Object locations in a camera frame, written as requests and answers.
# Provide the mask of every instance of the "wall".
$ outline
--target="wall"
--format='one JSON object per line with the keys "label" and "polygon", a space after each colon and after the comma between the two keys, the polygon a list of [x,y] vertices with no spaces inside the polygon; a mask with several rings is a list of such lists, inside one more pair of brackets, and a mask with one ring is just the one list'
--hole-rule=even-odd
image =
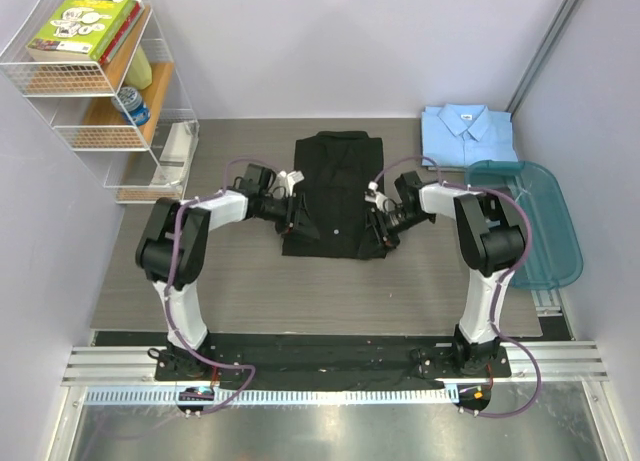
{"label": "wall", "polygon": [[506,107],[562,0],[151,0],[201,118]]}
{"label": "wall", "polygon": [[[0,49],[36,0],[0,0]],[[121,208],[0,76],[0,458],[42,459]]]}
{"label": "wall", "polygon": [[557,176],[578,234],[584,272],[565,290],[572,326],[598,342],[636,438],[639,4],[585,0],[515,117],[526,158]]}

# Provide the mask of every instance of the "plastic bin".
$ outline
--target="plastic bin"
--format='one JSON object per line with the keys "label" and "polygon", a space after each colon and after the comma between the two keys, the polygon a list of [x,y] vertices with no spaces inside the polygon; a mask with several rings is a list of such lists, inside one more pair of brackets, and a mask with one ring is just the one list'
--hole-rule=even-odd
{"label": "plastic bin", "polygon": [[582,274],[582,254],[558,181],[536,163],[480,161],[469,166],[465,183],[507,187],[533,229],[533,246],[510,285],[548,290],[573,283]]}

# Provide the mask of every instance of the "white wire rack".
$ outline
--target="white wire rack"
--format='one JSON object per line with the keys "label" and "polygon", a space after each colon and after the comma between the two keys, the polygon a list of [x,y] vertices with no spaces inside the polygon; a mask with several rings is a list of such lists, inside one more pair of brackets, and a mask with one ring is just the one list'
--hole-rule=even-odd
{"label": "white wire rack", "polygon": [[[63,1],[37,0],[22,27],[0,53],[0,73],[31,101],[43,121],[70,149],[82,152],[79,159],[118,202],[154,202],[164,196],[182,198],[199,125],[150,0],[140,0],[145,10],[110,63],[36,62],[25,47]],[[149,24],[153,29],[147,30]],[[123,119],[110,99],[122,86],[138,46],[144,50],[153,71],[152,85],[141,92],[151,118],[141,127],[135,126],[130,117]],[[57,101],[52,101],[55,111],[44,110],[46,103],[38,102],[40,98],[56,98]],[[72,98],[80,103],[80,98],[87,101],[72,104],[75,103]],[[163,108],[165,98],[171,100],[170,108]],[[160,144],[166,141],[166,136],[157,143],[154,138],[158,127],[173,123],[185,123],[190,138],[188,157],[182,166],[162,163]]]}

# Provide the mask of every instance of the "folded blue shirt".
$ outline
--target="folded blue shirt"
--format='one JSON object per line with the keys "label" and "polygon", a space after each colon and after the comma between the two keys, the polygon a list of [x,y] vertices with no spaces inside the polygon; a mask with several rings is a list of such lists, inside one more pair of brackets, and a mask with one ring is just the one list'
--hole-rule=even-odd
{"label": "folded blue shirt", "polygon": [[429,106],[422,113],[422,154],[451,167],[486,159],[517,161],[511,114],[489,111],[484,105]]}

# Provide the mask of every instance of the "wood grain surface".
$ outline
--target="wood grain surface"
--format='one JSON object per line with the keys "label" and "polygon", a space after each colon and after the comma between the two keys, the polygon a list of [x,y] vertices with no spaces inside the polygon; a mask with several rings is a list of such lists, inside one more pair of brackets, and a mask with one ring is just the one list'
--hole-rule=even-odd
{"label": "wood grain surface", "polygon": [[[188,197],[213,193],[227,161],[253,155],[283,169],[293,164],[297,139],[320,130],[367,131],[384,142],[385,163],[420,152],[416,119],[219,120],[201,124]],[[386,176],[418,168],[409,162]],[[234,167],[231,180],[242,174]],[[423,179],[433,173],[424,169]],[[460,179],[456,173],[447,179]],[[113,251],[94,329],[166,330],[160,300],[134,252],[151,206],[128,206]],[[250,220],[209,235],[198,280],[202,315],[217,332],[448,335],[464,310],[468,269],[451,220],[439,217],[401,235],[384,260],[297,258],[280,254],[273,223]],[[531,294],[510,288],[502,327],[511,335],[539,336]]]}

